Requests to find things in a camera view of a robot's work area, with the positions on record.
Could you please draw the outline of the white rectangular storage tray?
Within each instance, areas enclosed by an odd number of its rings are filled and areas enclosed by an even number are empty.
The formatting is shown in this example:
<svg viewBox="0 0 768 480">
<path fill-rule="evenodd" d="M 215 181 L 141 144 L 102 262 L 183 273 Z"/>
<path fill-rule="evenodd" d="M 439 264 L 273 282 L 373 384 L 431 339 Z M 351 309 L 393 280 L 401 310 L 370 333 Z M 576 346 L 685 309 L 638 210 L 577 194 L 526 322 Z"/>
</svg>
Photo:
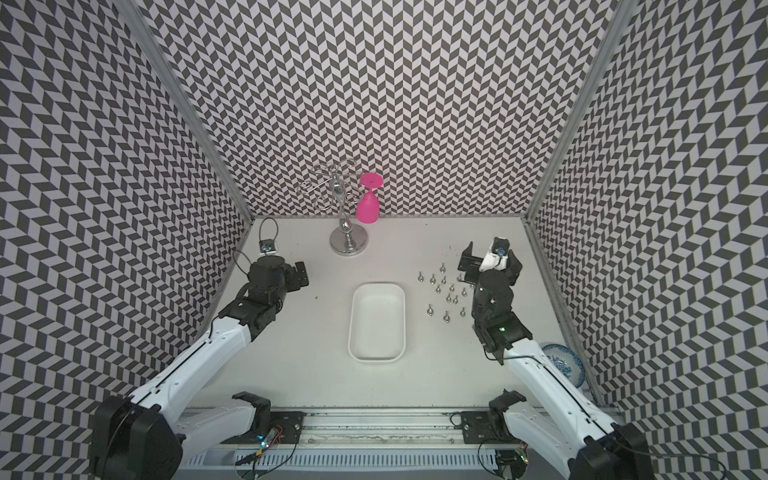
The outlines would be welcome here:
<svg viewBox="0 0 768 480">
<path fill-rule="evenodd" d="M 393 363 L 405 353 L 406 297 L 394 283 L 368 283 L 354 293 L 349 355 L 360 363 Z"/>
</svg>

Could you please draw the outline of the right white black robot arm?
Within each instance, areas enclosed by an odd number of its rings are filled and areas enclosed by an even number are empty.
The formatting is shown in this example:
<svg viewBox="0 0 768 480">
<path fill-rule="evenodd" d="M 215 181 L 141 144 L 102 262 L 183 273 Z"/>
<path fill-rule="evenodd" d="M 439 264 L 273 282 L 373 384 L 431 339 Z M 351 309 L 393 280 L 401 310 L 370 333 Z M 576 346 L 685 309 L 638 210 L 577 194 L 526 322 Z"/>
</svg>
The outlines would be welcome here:
<svg viewBox="0 0 768 480">
<path fill-rule="evenodd" d="M 478 257 L 466 248 L 458 269 L 473 286 L 473 331 L 484 352 L 510 370 L 528 392 L 490 401 L 491 431 L 503 443 L 532 447 L 565 479 L 651 479 L 648 443 L 632 424 L 595 406 L 547 357 L 513 312 L 513 286 L 522 265 L 505 238 Z"/>
</svg>

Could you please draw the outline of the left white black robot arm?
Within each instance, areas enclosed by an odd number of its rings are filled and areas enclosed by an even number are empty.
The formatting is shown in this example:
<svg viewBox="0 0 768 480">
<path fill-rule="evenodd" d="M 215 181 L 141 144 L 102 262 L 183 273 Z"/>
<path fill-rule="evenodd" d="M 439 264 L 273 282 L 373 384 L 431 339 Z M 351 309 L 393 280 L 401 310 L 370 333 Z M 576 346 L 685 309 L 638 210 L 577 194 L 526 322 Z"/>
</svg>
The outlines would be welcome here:
<svg viewBox="0 0 768 480">
<path fill-rule="evenodd" d="M 90 419 L 89 471 L 100 479 L 170 479 L 179 466 L 225 440 L 254 437 L 263 453 L 279 439 L 270 400 L 249 392 L 189 418 L 191 400 L 276 320 L 288 293 L 308 286 L 306 266 L 265 255 L 209 329 L 165 370 L 127 396 L 110 396 Z"/>
</svg>

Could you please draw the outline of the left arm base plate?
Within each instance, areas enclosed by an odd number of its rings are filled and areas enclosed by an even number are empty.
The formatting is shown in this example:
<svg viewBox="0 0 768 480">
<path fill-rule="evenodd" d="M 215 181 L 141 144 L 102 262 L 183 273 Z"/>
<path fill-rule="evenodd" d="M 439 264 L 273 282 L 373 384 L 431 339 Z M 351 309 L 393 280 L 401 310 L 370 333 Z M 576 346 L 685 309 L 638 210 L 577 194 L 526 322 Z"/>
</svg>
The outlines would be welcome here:
<svg viewBox="0 0 768 480">
<path fill-rule="evenodd" d="M 273 428 L 281 430 L 281 445 L 296 444 L 301 437 L 305 417 L 306 413 L 298 410 L 272 411 L 269 420 L 263 415 L 258 416 L 248 431 L 224 440 L 223 444 L 256 445 L 261 443 Z"/>
</svg>

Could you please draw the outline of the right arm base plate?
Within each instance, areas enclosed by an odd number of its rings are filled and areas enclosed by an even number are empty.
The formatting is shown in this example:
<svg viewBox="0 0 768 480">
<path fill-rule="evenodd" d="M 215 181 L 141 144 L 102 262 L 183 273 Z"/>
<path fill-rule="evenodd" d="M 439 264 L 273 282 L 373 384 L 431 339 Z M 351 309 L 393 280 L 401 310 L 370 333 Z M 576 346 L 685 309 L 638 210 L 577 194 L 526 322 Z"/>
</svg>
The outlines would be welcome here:
<svg viewBox="0 0 768 480">
<path fill-rule="evenodd" d="M 468 445 L 486 444 L 521 444 L 513 436 L 500 415 L 489 410 L 469 410 L 458 413 L 458 426 L 463 441 Z"/>
</svg>

